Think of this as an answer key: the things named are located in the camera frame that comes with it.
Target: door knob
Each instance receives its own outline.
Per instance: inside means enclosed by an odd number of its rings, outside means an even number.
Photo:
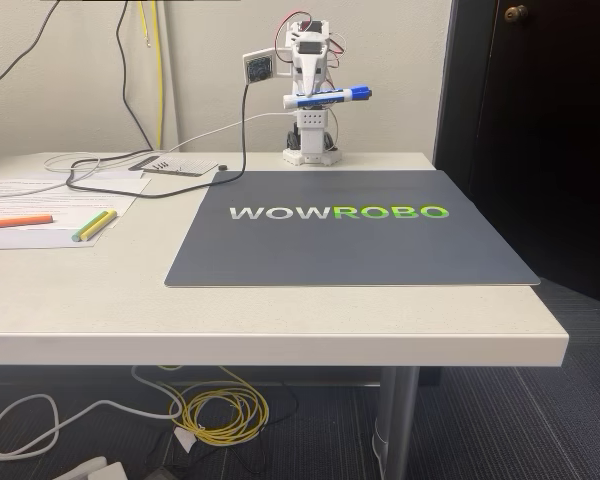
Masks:
[[[504,20],[507,23],[521,22],[529,16],[529,10],[524,5],[518,5],[517,7],[507,8],[504,12]]]

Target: white paper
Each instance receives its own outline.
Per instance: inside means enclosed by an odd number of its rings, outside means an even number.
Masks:
[[[0,193],[35,190],[57,184],[52,179],[10,179],[0,180]],[[85,187],[123,190],[140,193],[149,183],[149,179],[87,179],[79,183]],[[12,227],[9,230],[78,230],[103,210],[116,210],[122,216],[129,209],[134,197],[92,193],[70,190],[60,187],[48,192],[35,193],[19,197],[0,198],[0,218],[21,215],[51,214],[53,223]]]
[[[184,428],[176,427],[173,431],[176,438],[180,441],[180,445],[184,448],[185,452],[189,453],[191,451],[191,447],[193,444],[198,441],[196,436],[190,432],[189,430],[185,430]]]
[[[88,242],[74,242],[71,239],[71,230],[15,230],[0,228],[0,250],[93,247],[103,232],[104,230],[98,232]]]

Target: gray carpet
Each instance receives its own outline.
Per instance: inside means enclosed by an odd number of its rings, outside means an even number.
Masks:
[[[550,282],[538,295],[571,335],[562,368],[448,368],[441,385],[418,393],[409,479],[600,479],[600,303]],[[0,411],[39,388],[0,386]],[[159,393],[132,381],[115,386],[45,389],[66,418],[92,401],[110,398],[160,411]],[[294,410],[282,387],[262,389],[273,419]],[[275,480],[379,480],[370,440],[376,388],[296,387],[298,412],[262,435],[266,472],[249,473],[237,457],[194,446],[187,457],[165,423],[103,408],[63,429],[58,444],[39,459],[0,463],[0,480],[48,480],[98,455],[121,461],[130,480],[166,463],[178,478]],[[221,415],[218,406],[212,414]],[[0,449],[23,445],[51,422],[39,401],[10,414]],[[235,451],[247,467],[262,467],[261,447]]]

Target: white wall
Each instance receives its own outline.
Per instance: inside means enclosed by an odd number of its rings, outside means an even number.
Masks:
[[[33,42],[52,5],[0,0],[0,74]],[[121,98],[122,63],[115,29],[122,6],[123,2],[106,1],[58,5],[38,45],[0,81],[0,155],[144,147]],[[145,12],[150,20],[148,3]],[[127,99],[155,142],[155,51],[144,42],[136,2],[129,2],[120,37],[127,57]],[[172,99],[165,120],[165,140],[173,145]]]
[[[338,105],[345,151],[422,151],[432,159],[451,0],[242,0],[167,2],[178,123],[182,139],[239,119],[242,55],[273,45],[284,16],[297,8],[347,38],[349,51],[333,70],[336,85],[366,83],[369,102]],[[291,82],[253,85],[248,114],[282,110]],[[285,146],[292,119],[254,120],[248,148]],[[238,129],[190,144],[190,150],[239,150]]]
[[[366,83],[369,102],[338,105],[345,151],[422,151],[432,158],[451,0],[242,0],[159,2],[175,87],[165,54],[165,145],[239,119],[242,54],[272,45],[278,22],[302,7],[348,40],[339,86]],[[0,0],[0,73],[35,38],[51,1]],[[122,2],[61,2],[38,46],[0,82],[0,154],[129,151],[144,143],[120,98],[122,66],[115,28]],[[146,2],[146,13],[150,10]],[[163,42],[167,41],[163,28]],[[130,2],[121,38],[128,59],[127,97],[152,142],[158,110],[155,51],[142,38]],[[281,111],[290,81],[253,85],[248,114]],[[291,119],[248,127],[248,148],[285,146]],[[239,150],[234,129],[189,150]]]

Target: black door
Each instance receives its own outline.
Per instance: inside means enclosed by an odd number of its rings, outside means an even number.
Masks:
[[[498,1],[471,194],[538,275],[600,299],[600,0],[518,6]]]

